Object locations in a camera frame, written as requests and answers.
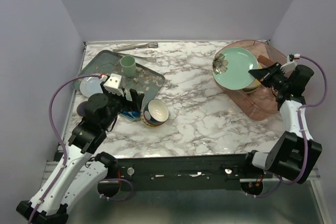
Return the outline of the green and cream plate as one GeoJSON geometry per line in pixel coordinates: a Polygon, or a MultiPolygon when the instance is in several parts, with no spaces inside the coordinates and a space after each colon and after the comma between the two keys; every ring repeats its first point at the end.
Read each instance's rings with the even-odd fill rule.
{"type": "Polygon", "coordinates": [[[241,90],[251,85],[255,78],[249,71],[257,69],[259,69],[257,58],[242,47],[223,48],[212,61],[214,80],[229,90],[241,90]]]}

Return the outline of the cream divided bowl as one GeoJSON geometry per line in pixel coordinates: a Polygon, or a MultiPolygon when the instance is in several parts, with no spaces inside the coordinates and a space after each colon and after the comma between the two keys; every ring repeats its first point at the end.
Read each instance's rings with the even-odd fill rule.
{"type": "Polygon", "coordinates": [[[245,94],[251,94],[253,92],[255,92],[258,88],[254,88],[254,89],[243,89],[243,92],[245,94]]]}

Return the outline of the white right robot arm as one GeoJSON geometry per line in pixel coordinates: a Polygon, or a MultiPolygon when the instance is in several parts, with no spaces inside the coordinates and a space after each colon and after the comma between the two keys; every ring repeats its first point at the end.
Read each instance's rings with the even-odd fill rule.
{"type": "Polygon", "coordinates": [[[305,119],[306,101],[303,92],[314,72],[305,65],[297,65],[286,77],[279,63],[249,73],[264,87],[277,91],[276,102],[285,131],[268,153],[252,151],[250,159],[241,165],[242,173],[255,177],[260,170],[285,179],[287,184],[303,184],[322,152],[315,142],[305,119]]]}

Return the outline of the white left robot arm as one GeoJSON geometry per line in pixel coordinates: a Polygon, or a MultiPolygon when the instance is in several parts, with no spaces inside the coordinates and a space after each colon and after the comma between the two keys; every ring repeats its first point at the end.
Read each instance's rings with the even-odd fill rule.
{"type": "Polygon", "coordinates": [[[28,223],[66,223],[74,205],[91,187],[116,175],[116,159],[107,153],[99,154],[84,172],[81,169],[106,139],[121,112],[141,110],[144,94],[134,89],[130,94],[127,100],[125,94],[103,91],[88,99],[85,115],[73,129],[60,162],[38,193],[16,208],[28,223]]]}

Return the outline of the yellow and cream plate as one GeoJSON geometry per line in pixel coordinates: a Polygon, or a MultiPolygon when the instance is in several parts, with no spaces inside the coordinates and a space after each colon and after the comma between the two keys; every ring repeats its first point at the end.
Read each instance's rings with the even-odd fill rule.
{"type": "Polygon", "coordinates": [[[254,89],[254,88],[258,88],[261,85],[261,83],[255,79],[253,81],[253,83],[251,83],[249,86],[245,87],[244,89],[254,89]]]}

